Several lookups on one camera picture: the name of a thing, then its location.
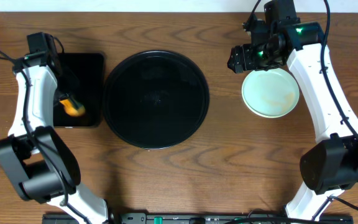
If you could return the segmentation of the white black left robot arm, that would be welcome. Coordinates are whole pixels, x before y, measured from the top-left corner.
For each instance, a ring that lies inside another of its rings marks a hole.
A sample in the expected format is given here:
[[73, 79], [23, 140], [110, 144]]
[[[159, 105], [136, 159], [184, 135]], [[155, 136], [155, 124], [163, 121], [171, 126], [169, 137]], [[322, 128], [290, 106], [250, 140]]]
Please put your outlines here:
[[0, 140], [0, 165], [22, 200], [58, 207], [78, 223], [109, 223], [105, 199], [81, 181], [78, 162], [57, 127], [93, 127], [101, 118], [104, 57], [59, 54], [43, 63], [28, 55], [17, 61], [16, 113]]

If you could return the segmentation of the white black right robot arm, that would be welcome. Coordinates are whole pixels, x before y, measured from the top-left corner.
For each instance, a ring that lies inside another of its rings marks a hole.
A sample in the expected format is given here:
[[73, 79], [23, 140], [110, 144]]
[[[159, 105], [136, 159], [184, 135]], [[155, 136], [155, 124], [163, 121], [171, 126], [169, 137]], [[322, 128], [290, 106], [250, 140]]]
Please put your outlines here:
[[358, 117], [331, 64], [328, 30], [298, 19], [251, 19], [243, 27], [251, 42], [233, 47], [227, 65], [247, 73], [246, 106], [259, 116], [279, 118], [300, 97], [306, 101], [316, 145], [301, 157], [303, 181], [285, 215], [318, 221], [332, 201], [358, 183]]

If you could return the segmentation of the orange green sponge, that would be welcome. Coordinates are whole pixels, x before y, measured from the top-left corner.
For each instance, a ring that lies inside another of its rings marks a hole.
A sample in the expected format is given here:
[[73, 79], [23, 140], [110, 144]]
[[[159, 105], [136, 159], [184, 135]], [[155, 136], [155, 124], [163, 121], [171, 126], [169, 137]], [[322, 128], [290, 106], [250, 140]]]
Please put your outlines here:
[[85, 107], [73, 98], [65, 98], [59, 102], [63, 105], [65, 113], [72, 117], [80, 117], [86, 113]]

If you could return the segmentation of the light green plate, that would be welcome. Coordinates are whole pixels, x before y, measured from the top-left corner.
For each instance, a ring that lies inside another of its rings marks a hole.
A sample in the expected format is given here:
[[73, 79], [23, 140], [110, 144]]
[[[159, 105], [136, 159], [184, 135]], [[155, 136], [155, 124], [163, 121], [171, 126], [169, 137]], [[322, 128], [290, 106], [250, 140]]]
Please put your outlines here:
[[296, 80], [280, 68], [250, 72], [242, 83], [241, 94], [248, 109], [264, 118], [285, 116], [300, 98]]

